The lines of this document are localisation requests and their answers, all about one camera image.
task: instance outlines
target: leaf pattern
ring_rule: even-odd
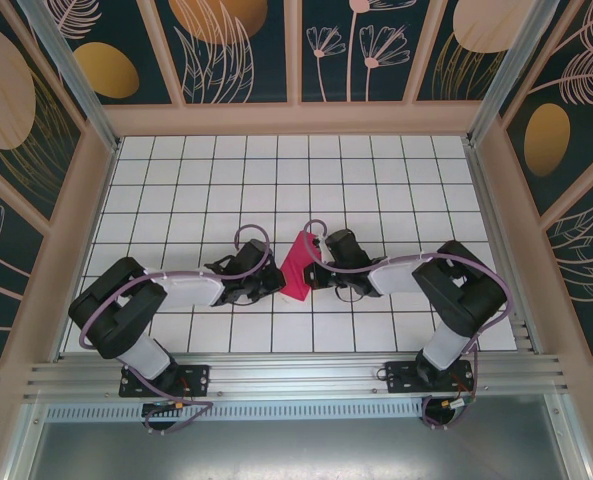
[[[82,40],[102,13],[98,0],[46,0],[58,30],[65,38]]]

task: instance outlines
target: cable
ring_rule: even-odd
[[[245,277],[257,272],[258,270],[260,270],[263,267],[263,265],[265,264],[265,262],[267,261],[267,258],[269,257],[269,254],[271,252],[270,246],[269,246],[269,235],[267,234],[265,229],[263,229],[259,225],[254,225],[254,224],[243,225],[234,234],[234,246],[235,246],[236,250],[239,250],[240,233],[243,230],[246,230],[248,228],[254,228],[254,229],[258,230],[259,232],[261,232],[263,234],[263,237],[265,237],[265,252],[263,254],[263,257],[256,264],[256,266],[254,266],[247,272],[240,273],[237,275],[217,275],[215,273],[199,272],[199,271],[195,271],[195,270],[187,270],[187,271],[178,270],[178,271],[171,271],[171,272],[156,272],[156,273],[151,273],[148,275],[143,275],[141,277],[134,278],[133,280],[127,282],[125,285],[123,285],[118,290],[116,290],[113,294],[111,294],[96,309],[96,311],[89,317],[87,322],[85,322],[85,325],[83,325],[83,328],[81,328],[81,333],[78,338],[79,345],[86,350],[94,350],[94,347],[92,345],[89,345],[85,342],[85,338],[87,337],[87,333],[89,332],[89,329],[92,327],[94,322],[98,319],[98,317],[107,309],[107,307],[109,307],[109,305],[111,305],[113,302],[115,302],[127,290],[132,288],[134,285],[138,285],[141,282],[144,282],[146,280],[154,280],[156,278],[168,278],[168,277],[207,277],[207,278],[213,278],[215,280],[240,280],[241,278],[245,278]],[[214,406],[213,402],[187,400],[185,398],[174,397],[173,395],[163,392],[162,390],[160,390],[160,389],[156,388],[154,385],[152,385],[149,382],[149,380],[147,380],[145,377],[143,377],[143,375],[138,370],[130,367],[128,364],[126,364],[122,360],[120,360],[120,359],[118,359],[118,360],[123,365],[125,365],[129,369],[129,371],[131,371],[134,374],[134,376],[138,379],[138,381],[140,383],[142,383],[152,393],[155,393],[156,395],[158,395],[160,397],[167,398],[168,400],[171,400],[175,403],[181,403],[186,406],[203,406],[203,407],[205,407],[205,408],[202,408],[201,410],[199,410],[194,415],[192,415],[187,420],[183,420],[182,422],[175,423],[174,425],[172,425],[171,427],[169,427],[165,430],[154,430],[151,427],[151,425],[149,424],[149,420],[151,419],[152,415],[159,413],[162,409],[152,410],[145,417],[145,426],[148,428],[149,433],[156,432],[157,435],[165,435],[165,434],[169,434],[169,433],[174,433],[174,432],[186,427],[187,425],[192,423],[196,418],[200,417],[201,415],[204,415],[208,410],[210,410]]]
[[[307,222],[305,224],[305,226],[303,227],[303,234],[304,234],[303,238],[304,239],[307,238],[308,229],[311,230],[310,227],[314,224],[321,225],[323,227],[323,236],[327,235],[327,225],[325,224],[325,222],[323,222],[322,220],[319,220],[319,219],[312,219],[309,222]],[[330,272],[334,272],[334,273],[350,273],[350,274],[351,273],[367,273],[367,272],[371,272],[372,270],[375,270],[377,268],[380,268],[383,265],[406,263],[406,262],[409,262],[412,260],[430,260],[432,258],[442,258],[444,260],[451,260],[453,262],[462,263],[463,265],[467,265],[469,267],[475,268],[479,272],[484,273],[485,275],[490,277],[492,280],[494,280],[498,284],[498,286],[503,290],[503,293],[505,294],[505,298],[507,298],[507,306],[505,308],[505,311],[503,313],[501,313],[498,317],[485,323],[480,329],[478,329],[478,332],[476,332],[474,334],[474,336],[469,340],[469,342],[467,342],[467,344],[463,348],[464,354],[471,352],[472,347],[476,344],[476,340],[478,340],[478,337],[485,330],[487,330],[490,327],[493,327],[494,325],[496,325],[503,319],[509,317],[511,312],[514,310],[514,297],[512,296],[512,292],[509,289],[509,287],[507,286],[507,284],[505,283],[505,281],[497,273],[491,271],[485,265],[481,265],[480,263],[473,262],[473,261],[469,260],[468,258],[459,257],[458,255],[451,255],[449,253],[439,253],[439,252],[420,253],[418,255],[403,255],[403,256],[394,257],[391,259],[386,258],[382,262],[376,263],[374,265],[369,265],[368,267],[336,268],[336,267],[330,267],[326,263],[319,260],[318,257],[316,257],[316,254],[314,253],[314,251],[312,250],[311,245],[309,244],[309,242],[307,242],[307,240],[305,240],[305,250],[307,251],[308,255],[314,262],[316,262],[318,265],[325,268],[326,270],[329,270]]]

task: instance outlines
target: white tile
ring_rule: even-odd
[[[396,292],[391,299],[395,312],[429,312],[431,309],[423,292]]]
[[[169,213],[139,213],[132,242],[165,243],[169,229]]]
[[[360,300],[355,292],[352,292],[352,309],[354,312],[391,312],[392,305],[389,300],[389,295],[382,297],[363,297]]]
[[[344,183],[374,183],[374,162],[371,158],[343,158]]]
[[[342,212],[345,210],[342,185],[312,185],[311,197],[312,212]]]
[[[266,353],[272,342],[271,314],[234,315],[232,323],[232,352]]]
[[[189,351],[205,353],[229,352],[231,323],[231,314],[195,313],[192,319]]]
[[[220,135],[216,137],[214,158],[245,158],[247,137]]]
[[[403,145],[398,135],[372,135],[374,158],[403,158]]]
[[[408,158],[409,183],[440,183],[438,164],[433,158]]]
[[[276,210],[276,187],[274,185],[245,185],[243,187],[243,211],[273,212]]]
[[[154,137],[126,137],[120,151],[120,158],[130,160],[149,159],[153,144]]]
[[[113,186],[109,190],[105,213],[136,212],[143,187]]]
[[[282,293],[274,295],[274,312],[290,313],[290,312],[311,312],[312,311],[312,297],[308,295],[304,301],[296,300],[288,297]]]
[[[351,303],[339,300],[333,288],[313,290],[311,293],[314,312],[351,312]]]
[[[139,212],[171,212],[175,186],[146,185],[138,207]]]
[[[381,214],[386,242],[417,242],[416,222],[413,213]]]
[[[456,240],[463,241],[487,241],[487,233],[483,224],[483,217],[479,212],[456,212],[450,213]]]
[[[238,213],[208,213],[205,217],[205,236],[203,241],[231,243],[234,240],[236,230],[238,230],[239,222],[240,214]]]
[[[149,162],[143,160],[121,160],[116,164],[112,185],[142,185],[145,183]]]
[[[439,159],[438,167],[443,183],[472,183],[467,160]]]
[[[378,185],[381,212],[412,212],[409,185]]]
[[[341,183],[340,159],[312,158],[309,161],[311,183]]]
[[[214,156],[214,136],[189,136],[185,140],[183,158],[212,158]]]
[[[481,262],[483,262],[488,268],[496,271],[496,264],[494,263],[494,257],[492,250],[489,248],[488,243],[464,243],[463,246],[472,252]]]
[[[276,160],[245,160],[245,183],[276,183]]]
[[[358,243],[383,241],[378,212],[347,213],[347,227],[356,234]]]
[[[168,242],[200,242],[205,215],[202,213],[174,213],[169,224]]]
[[[378,183],[407,183],[405,160],[397,158],[375,158],[376,181]]]
[[[394,313],[394,324],[399,352],[417,352],[434,335],[432,314],[429,312]]]
[[[340,158],[340,144],[337,135],[310,135],[310,158]]]
[[[450,211],[477,212],[480,210],[473,185],[443,185]]]
[[[174,212],[204,212],[207,205],[207,186],[202,185],[179,185],[174,198]],[[211,187],[211,193],[218,188]],[[238,187],[238,201],[240,202],[240,187]]]
[[[163,266],[164,243],[132,243],[128,256],[136,259],[143,267],[161,268]]]
[[[178,170],[180,160],[159,160],[150,162],[147,170],[147,185],[176,185],[178,182]]]
[[[293,242],[308,221],[309,213],[277,213],[276,241]]]
[[[354,314],[357,352],[395,352],[391,313]]]
[[[447,210],[442,185],[412,185],[414,210],[417,212],[444,212]]]
[[[252,135],[247,137],[247,158],[276,158],[277,137]]]
[[[180,160],[183,156],[183,145],[185,145],[185,137],[156,137],[152,159]]]
[[[277,212],[309,211],[308,185],[279,185],[276,193]]]
[[[345,185],[345,208],[348,212],[377,212],[376,185]]]
[[[437,158],[465,158],[460,137],[432,137]]]
[[[135,213],[106,213],[100,222],[96,241],[129,243],[134,229]]]
[[[278,183],[309,183],[309,161],[306,158],[279,158]]]
[[[314,313],[314,351],[354,351],[354,330],[350,313]]]
[[[163,269],[195,270],[200,265],[200,245],[189,243],[168,244],[165,248]]]
[[[481,333],[478,342],[480,349],[484,351],[516,350],[514,332],[508,318]]]
[[[340,153],[343,158],[372,158],[368,135],[341,135]]]
[[[159,313],[154,315],[149,335],[169,353],[186,353],[191,325],[191,314]]]
[[[278,158],[307,158],[308,139],[305,135],[281,135],[278,137]]]
[[[240,210],[241,185],[212,186],[209,189],[209,212],[238,212]]]
[[[183,160],[180,165],[178,183],[208,184],[211,174],[211,160]]]
[[[116,260],[127,255],[126,243],[122,244],[96,244],[87,267],[87,275],[100,276],[111,267]]]
[[[405,158],[434,158],[434,148],[431,137],[405,136],[402,137]]]
[[[245,161],[240,160],[214,160],[212,166],[212,185],[240,185],[243,183],[243,169]]]
[[[454,237],[447,212],[416,213],[421,242],[446,242]]]
[[[274,315],[274,352],[311,352],[311,314],[289,313]]]
[[[274,213],[249,213],[244,212],[240,216],[240,224],[243,225],[258,225],[259,227],[263,228],[267,235],[269,235],[269,241],[274,241]],[[240,241],[241,242],[248,242],[252,238],[260,240],[264,242],[265,239],[261,232],[256,230],[255,228],[246,228],[240,234]]]

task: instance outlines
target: white grid floor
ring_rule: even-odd
[[[265,228],[280,266],[310,218],[352,229],[372,257],[434,251],[452,238],[494,261],[458,137],[128,137],[105,201],[81,291],[118,258],[193,269],[233,254],[246,223]],[[253,233],[245,232],[242,240]],[[157,314],[150,334],[170,352],[417,351],[440,318],[423,294],[305,302],[276,294],[250,307]],[[62,350],[79,352],[70,322]],[[508,320],[482,350],[514,350]]]

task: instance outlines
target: pink object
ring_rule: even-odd
[[[289,249],[289,253],[280,267],[281,272],[285,276],[285,283],[287,284],[280,293],[288,297],[295,298],[301,302],[307,298],[311,287],[305,283],[305,268],[313,263],[312,257],[309,256],[305,248],[305,241],[303,239],[303,232],[300,232]],[[313,247],[316,235],[312,233],[307,234],[307,241]],[[320,260],[320,251],[317,248],[312,248],[317,258]]]

